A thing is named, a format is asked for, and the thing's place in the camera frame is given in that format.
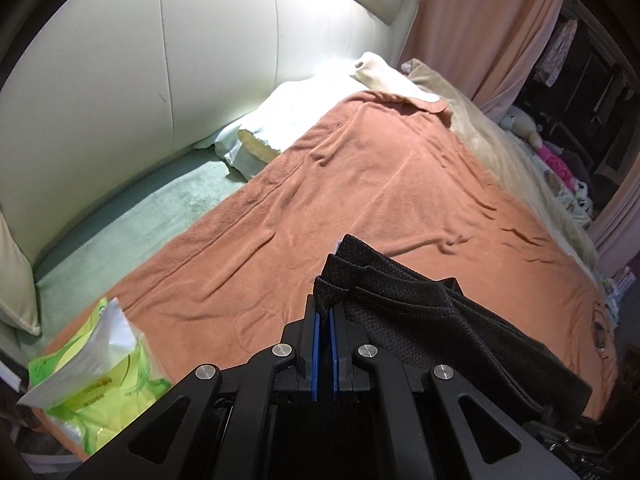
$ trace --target pink curtain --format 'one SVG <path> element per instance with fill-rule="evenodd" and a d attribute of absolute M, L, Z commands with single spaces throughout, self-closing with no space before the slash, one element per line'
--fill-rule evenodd
<path fill-rule="evenodd" d="M 401 61 L 437 70 L 492 120 L 542 54 L 562 0 L 420 0 Z"/>
<path fill-rule="evenodd" d="M 605 276 L 626 265 L 640 251 L 640 157 L 606 208 L 587 230 L 598 250 Z"/>

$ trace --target orange blanket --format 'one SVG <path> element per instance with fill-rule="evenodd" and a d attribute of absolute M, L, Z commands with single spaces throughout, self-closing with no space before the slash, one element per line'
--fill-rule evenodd
<path fill-rule="evenodd" d="M 603 350 L 593 341 L 594 321 L 608 326 L 602 297 L 449 120 L 442 101 L 349 97 L 107 295 L 178 381 L 198 364 L 231 367 L 278 342 L 350 233 L 434 280 L 454 276 L 589 383 L 586 413 L 599 415 L 616 375 L 610 336 Z"/>

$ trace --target pink clothing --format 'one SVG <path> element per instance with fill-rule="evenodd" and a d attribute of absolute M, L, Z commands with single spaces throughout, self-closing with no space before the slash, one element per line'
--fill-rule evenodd
<path fill-rule="evenodd" d="M 544 144 L 537 151 L 538 156 L 545 161 L 545 164 L 550 167 L 554 173 L 560 177 L 568 187 L 569 191 L 575 193 L 575 177 L 574 174 L 571 173 L 571 170 L 564 163 L 564 161 L 557 155 L 554 155 L 551 150 L 546 147 Z"/>

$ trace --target plastic bag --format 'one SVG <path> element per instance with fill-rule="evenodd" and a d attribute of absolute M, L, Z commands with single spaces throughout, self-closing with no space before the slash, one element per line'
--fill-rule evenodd
<path fill-rule="evenodd" d="M 142 332 L 118 300 L 100 300 L 55 354 L 29 363 L 19 403 L 42 408 L 88 454 L 99 450 L 170 387 Z"/>

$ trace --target light green bed sheet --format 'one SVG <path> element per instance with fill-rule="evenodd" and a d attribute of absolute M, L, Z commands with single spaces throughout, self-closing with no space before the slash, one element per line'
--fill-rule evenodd
<path fill-rule="evenodd" d="M 213 148 L 195 150 L 127 188 L 96 210 L 34 272 L 42 335 L 20 331 L 28 360 L 73 318 L 246 180 Z"/>

